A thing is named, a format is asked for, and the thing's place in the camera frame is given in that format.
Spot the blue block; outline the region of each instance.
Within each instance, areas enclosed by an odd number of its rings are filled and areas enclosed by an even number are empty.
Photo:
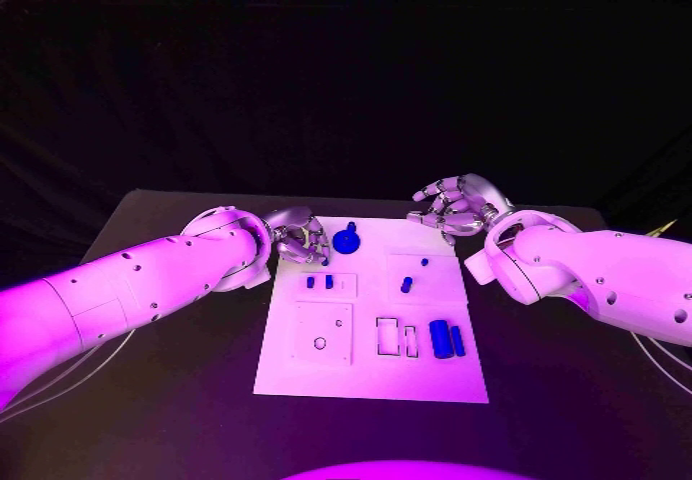
[[[408,293],[411,291],[411,285],[414,284],[414,279],[411,277],[407,277],[404,279],[404,283],[401,284],[401,291],[404,293]]]
[[[430,338],[433,339],[436,358],[452,358],[455,356],[455,349],[452,347],[447,320],[434,320],[430,322]]]
[[[457,357],[466,355],[465,344],[462,343],[462,330],[459,327],[452,327],[452,342],[455,343],[455,351],[457,352]]]

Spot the blue object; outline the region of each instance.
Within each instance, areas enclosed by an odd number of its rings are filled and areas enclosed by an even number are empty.
[[[349,222],[346,230],[336,232],[335,238],[332,239],[332,245],[335,250],[345,255],[354,253],[361,246],[361,237],[357,233],[357,224]]]
[[[462,330],[459,327],[452,327],[452,342],[455,343],[455,351],[457,352],[457,357],[466,355],[465,344],[462,343]]]
[[[411,277],[404,278],[404,283],[401,284],[401,291],[408,293],[411,291],[411,285],[414,284],[414,279]]]
[[[450,358],[455,356],[452,348],[450,327],[447,320],[434,320],[430,322],[430,338],[433,339],[433,350],[436,358]]]

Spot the black background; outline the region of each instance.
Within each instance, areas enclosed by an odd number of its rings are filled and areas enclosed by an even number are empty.
[[[473,172],[645,233],[690,205],[691,22],[659,5],[6,2],[2,282],[78,262],[136,188],[408,199]]]

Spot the robotic hand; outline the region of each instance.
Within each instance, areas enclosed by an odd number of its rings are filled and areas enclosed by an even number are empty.
[[[0,292],[0,410],[29,382],[75,355],[211,291],[267,281],[273,243],[287,261],[329,261],[328,237],[308,207],[264,218],[217,207],[195,217],[181,235]]]
[[[485,285],[498,279],[515,300],[530,305],[547,296],[567,298],[587,314],[642,335],[692,345],[692,245],[603,230],[583,232],[566,219],[517,211],[478,175],[429,185],[414,200],[437,195],[429,213],[408,219],[456,236],[488,232],[485,248],[465,261]]]

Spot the table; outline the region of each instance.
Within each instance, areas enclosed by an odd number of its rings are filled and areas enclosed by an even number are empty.
[[[84,261],[179,233],[211,207],[261,215],[306,204],[318,215],[385,218],[404,218],[417,205],[136,190]],[[584,230],[606,227],[592,209],[521,208]],[[460,258],[482,242],[481,235],[460,239]],[[685,477],[692,398],[630,334],[566,300],[524,306],[498,282],[479,286],[466,267],[463,275],[489,405],[253,395],[267,282],[211,294],[142,328],[94,378],[0,426],[2,477],[263,480],[383,459],[466,463],[541,479]]]

